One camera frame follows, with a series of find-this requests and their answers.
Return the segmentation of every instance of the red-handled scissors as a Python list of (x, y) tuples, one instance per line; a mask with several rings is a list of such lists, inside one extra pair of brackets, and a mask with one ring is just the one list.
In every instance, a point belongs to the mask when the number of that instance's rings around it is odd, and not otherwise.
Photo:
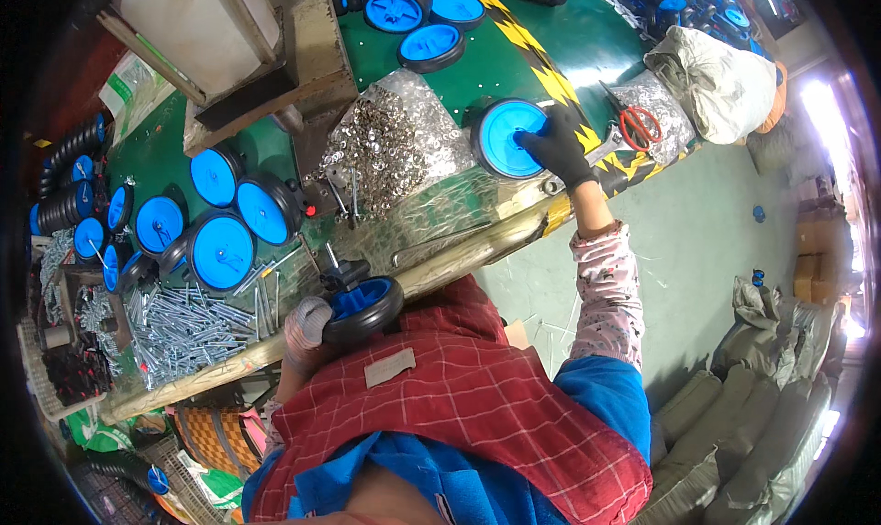
[(649, 143), (661, 142), (661, 124), (655, 116), (644, 108), (638, 106), (625, 106), (621, 100), (611, 92), (608, 85), (600, 82), (602, 88), (609, 93), (609, 101), (612, 108), (618, 113), (621, 134), (624, 140), (635, 151), (648, 151)]

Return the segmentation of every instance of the concrete floor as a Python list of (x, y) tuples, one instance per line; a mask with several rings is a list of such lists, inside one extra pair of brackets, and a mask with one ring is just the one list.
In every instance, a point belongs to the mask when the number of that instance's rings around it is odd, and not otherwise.
[[(753, 206), (767, 220), (756, 223)], [(659, 409), (704, 366), (734, 324), (734, 277), (765, 270), (791, 293), (796, 203), (783, 172), (759, 177), (741, 146), (707, 144), (610, 201), (630, 224), (645, 308), (643, 385)], [(574, 339), (580, 299), (567, 243), (574, 222), (475, 273), (508, 322), (526, 323), (550, 377)]]

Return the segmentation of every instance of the yellow black hazard tape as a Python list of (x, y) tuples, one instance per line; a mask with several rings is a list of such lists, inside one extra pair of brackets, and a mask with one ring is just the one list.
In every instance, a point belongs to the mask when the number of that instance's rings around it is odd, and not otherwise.
[[(584, 153), (587, 154), (599, 146), (601, 143), (600, 137), (591, 128), (572, 84), (547, 54), (541, 43), (530, 34), (530, 31), (523, 24), (520, 24), (520, 21), (500, 0), (480, 0), (480, 2), (486, 7), (492, 22), (520, 51), (520, 54), (526, 60), (548, 95), (555, 101), (569, 106), (578, 112), (581, 124), (580, 131), (576, 131), (575, 135), (578, 136), (581, 145), (584, 147)], [(685, 152), (681, 153), (673, 163), (675, 164), (685, 156)], [(646, 156), (644, 152), (612, 152), (597, 164), (597, 174), (606, 198), (611, 198), (628, 187), (643, 182), (663, 169), (663, 166), (656, 164), (655, 160)], [(545, 236), (562, 223), (559, 218), (564, 214), (568, 215), (564, 210), (559, 209), (558, 206), (554, 214), (557, 220), (548, 223), (545, 229)]]

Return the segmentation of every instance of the hand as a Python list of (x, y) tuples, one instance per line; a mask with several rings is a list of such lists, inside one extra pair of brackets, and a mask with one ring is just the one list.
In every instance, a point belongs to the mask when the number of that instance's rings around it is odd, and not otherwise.
[(287, 352), (284, 362), (306, 378), (333, 358), (333, 351), (322, 345), (322, 331), (333, 310), (321, 298), (304, 298), (284, 319)]
[(547, 122), (538, 134), (519, 131), (513, 141), (523, 146), (535, 161), (566, 185), (569, 195), (588, 180), (599, 181), (594, 168), (584, 159), (584, 147), (575, 132), (580, 129), (578, 113), (565, 105), (546, 108)]

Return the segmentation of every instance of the black glove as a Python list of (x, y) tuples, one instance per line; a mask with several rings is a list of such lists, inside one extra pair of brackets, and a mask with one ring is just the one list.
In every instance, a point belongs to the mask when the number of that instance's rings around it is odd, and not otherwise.
[(548, 119), (538, 134), (518, 131), (513, 134), (513, 141), (559, 177), (569, 194), (585, 181), (599, 181), (594, 168), (584, 159), (584, 147), (575, 136), (580, 129), (578, 113), (559, 104), (546, 108), (545, 112)]

